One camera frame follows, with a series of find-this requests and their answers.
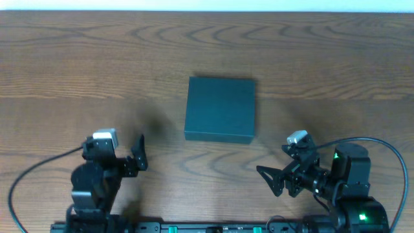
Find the dark green gift box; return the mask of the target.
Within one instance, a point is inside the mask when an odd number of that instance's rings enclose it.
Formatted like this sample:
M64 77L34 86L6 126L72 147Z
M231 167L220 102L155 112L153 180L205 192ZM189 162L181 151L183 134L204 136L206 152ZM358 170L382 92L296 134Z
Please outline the dark green gift box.
M251 79L191 77L186 140L249 144L255 137L256 83Z

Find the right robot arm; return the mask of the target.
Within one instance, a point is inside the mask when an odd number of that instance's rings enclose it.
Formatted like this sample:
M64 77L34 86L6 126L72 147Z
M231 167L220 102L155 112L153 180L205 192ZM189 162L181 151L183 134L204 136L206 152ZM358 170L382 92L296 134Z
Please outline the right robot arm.
M295 132L281 149L292 158L283 169L257 166L275 196L287 190L291 197L310 191L327 211L306 216L295 232L389 232L385 208L369 196L371 160L360 145L339 143L331 169L320 166L319 147L304 131Z

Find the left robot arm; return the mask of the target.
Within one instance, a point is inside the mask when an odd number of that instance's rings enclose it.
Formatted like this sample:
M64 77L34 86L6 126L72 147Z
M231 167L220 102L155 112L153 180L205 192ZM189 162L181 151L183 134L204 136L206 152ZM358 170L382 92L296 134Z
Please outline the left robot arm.
M144 136L138 137L131 156L118 158L110 137L88 137L82 144L85 163L71 175L73 205L67 209L64 232L134 232L126 218L111 209L123 178L136 177L148 168Z

